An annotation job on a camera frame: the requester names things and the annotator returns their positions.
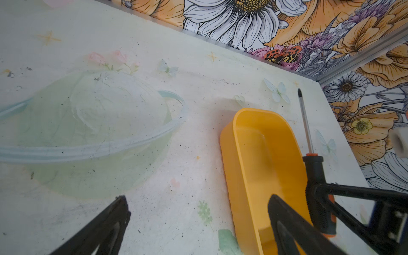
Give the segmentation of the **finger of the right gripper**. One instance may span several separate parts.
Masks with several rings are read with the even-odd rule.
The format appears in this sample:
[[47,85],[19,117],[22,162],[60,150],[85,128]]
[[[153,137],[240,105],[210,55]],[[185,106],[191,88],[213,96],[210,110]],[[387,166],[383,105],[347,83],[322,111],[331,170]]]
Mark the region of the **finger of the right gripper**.
[[396,191],[378,190],[372,188],[360,188],[352,186],[343,186],[336,184],[316,184],[312,187],[313,196],[322,204],[322,206],[345,224],[354,234],[363,240],[374,250],[374,238],[370,231],[369,223],[359,222],[344,207],[335,202],[335,196],[350,197],[362,200],[371,200],[390,202],[402,207],[408,207],[408,196],[405,193]]

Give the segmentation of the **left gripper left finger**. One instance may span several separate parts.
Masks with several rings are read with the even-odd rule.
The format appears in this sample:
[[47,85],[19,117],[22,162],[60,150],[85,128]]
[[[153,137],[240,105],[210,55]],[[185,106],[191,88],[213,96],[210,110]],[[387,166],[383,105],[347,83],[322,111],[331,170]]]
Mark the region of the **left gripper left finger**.
[[118,196],[108,207],[52,252],[53,255],[117,255],[131,212],[126,197]]

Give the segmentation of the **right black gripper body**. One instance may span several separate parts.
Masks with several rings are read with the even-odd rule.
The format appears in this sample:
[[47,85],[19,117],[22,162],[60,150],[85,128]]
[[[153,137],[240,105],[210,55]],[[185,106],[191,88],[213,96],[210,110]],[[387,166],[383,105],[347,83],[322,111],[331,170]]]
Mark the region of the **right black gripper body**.
[[390,202],[375,203],[369,222],[374,250],[379,255],[408,253],[408,208]]

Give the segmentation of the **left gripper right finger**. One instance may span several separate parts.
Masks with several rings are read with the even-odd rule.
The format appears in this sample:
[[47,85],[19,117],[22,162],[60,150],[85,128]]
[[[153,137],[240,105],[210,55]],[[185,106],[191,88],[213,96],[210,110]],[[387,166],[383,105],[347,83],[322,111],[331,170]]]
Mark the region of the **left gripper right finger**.
[[268,214],[279,255],[299,255],[299,248],[307,255],[345,254],[276,194],[268,202]]

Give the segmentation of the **black orange handled screwdriver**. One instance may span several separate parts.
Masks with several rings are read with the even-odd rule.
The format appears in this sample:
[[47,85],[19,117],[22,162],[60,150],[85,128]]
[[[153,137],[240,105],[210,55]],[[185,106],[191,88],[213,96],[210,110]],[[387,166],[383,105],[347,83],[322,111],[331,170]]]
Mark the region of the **black orange handled screwdriver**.
[[324,236],[333,238],[336,235],[336,217],[326,210],[321,203],[313,196],[312,187],[316,184],[325,184],[325,174],[323,168],[324,158],[314,152],[312,145],[311,131],[308,123],[305,103],[301,89],[298,89],[301,114],[305,128],[308,153],[302,157],[307,173],[306,200],[309,215],[313,226]]

